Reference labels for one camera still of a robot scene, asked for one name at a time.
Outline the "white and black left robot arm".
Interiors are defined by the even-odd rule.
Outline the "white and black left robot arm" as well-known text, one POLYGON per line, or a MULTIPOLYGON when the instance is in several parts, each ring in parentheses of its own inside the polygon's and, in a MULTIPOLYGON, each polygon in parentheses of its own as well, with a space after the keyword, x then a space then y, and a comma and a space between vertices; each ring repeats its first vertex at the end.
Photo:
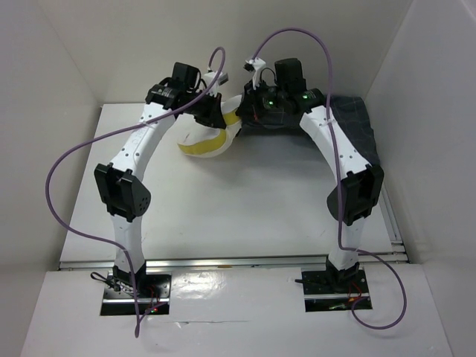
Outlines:
POLYGON ((111 216, 115 242, 119 244, 113 278, 131 297, 141 295, 147 287, 141 228, 152 197, 142 182, 149 160, 183 113, 215 129, 225 128, 218 88, 227 81, 228 75, 222 71, 201 74, 196 67, 175 63, 171 76, 148 91, 140 119, 143 126, 132 131, 108 164, 98 164, 94 169, 100 198, 111 216))

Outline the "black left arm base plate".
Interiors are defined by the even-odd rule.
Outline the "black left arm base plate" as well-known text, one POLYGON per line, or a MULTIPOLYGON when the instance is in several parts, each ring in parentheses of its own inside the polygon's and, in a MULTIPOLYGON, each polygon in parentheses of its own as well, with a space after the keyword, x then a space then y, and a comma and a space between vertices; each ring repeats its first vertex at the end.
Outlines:
MULTIPOLYGON (((148 309, 151 315, 168 315, 170 313, 170 274, 151 274, 138 290, 138 308, 140 315, 148 309)), ((100 310, 101 316, 134 315, 133 289, 131 286, 113 278, 112 274, 106 277, 93 271, 92 280, 103 283, 103 299, 100 310)))

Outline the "white pillow with yellow edge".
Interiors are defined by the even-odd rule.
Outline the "white pillow with yellow edge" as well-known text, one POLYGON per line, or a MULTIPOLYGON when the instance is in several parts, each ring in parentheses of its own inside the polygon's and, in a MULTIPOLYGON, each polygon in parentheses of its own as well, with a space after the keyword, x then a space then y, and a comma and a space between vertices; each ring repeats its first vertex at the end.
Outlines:
POLYGON ((224 129, 211 128, 195 121, 189 123, 179 136, 178 148, 185 155, 197 158, 212 158, 224 153, 242 128, 242 119, 237 115, 241 102, 241 94, 222 101, 219 114, 223 119, 224 129))

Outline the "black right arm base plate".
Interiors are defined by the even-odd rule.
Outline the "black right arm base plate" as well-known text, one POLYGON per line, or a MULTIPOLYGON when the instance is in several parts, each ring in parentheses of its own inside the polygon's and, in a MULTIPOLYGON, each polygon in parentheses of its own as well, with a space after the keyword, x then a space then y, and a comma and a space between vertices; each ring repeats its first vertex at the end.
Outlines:
POLYGON ((367 277, 363 269, 343 283, 332 285, 325 271, 302 271, 295 282, 302 287, 306 312, 350 311, 373 308, 367 277))

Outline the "dark grey checked pillowcase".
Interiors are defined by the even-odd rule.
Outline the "dark grey checked pillowcase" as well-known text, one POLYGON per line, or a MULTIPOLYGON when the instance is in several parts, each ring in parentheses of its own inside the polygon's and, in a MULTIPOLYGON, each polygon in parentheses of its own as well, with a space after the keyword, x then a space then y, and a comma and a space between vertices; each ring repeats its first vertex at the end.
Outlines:
MULTIPOLYGON (((367 108, 361 97, 333 96, 330 101, 332 113, 345 135, 357 151, 372 165, 380 164, 374 131, 367 108)), ((299 123, 302 114, 272 114, 264 123, 242 124, 258 129, 278 130, 285 133, 303 133, 299 123)))

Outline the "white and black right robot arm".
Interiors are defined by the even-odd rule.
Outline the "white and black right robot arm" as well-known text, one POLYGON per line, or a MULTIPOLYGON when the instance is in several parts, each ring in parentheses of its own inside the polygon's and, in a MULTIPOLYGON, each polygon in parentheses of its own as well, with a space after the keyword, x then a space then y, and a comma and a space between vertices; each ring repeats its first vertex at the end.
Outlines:
POLYGON ((271 85, 262 79, 267 69, 264 60, 249 59, 244 68, 253 77, 244 86, 237 115, 253 126, 299 126, 332 170, 336 186, 327 197, 327 207, 338 223, 338 238, 315 284, 342 291, 358 274, 364 225, 378 203, 384 171, 349 139, 333 113, 331 100, 319 89, 308 88, 300 60, 276 61, 271 85))

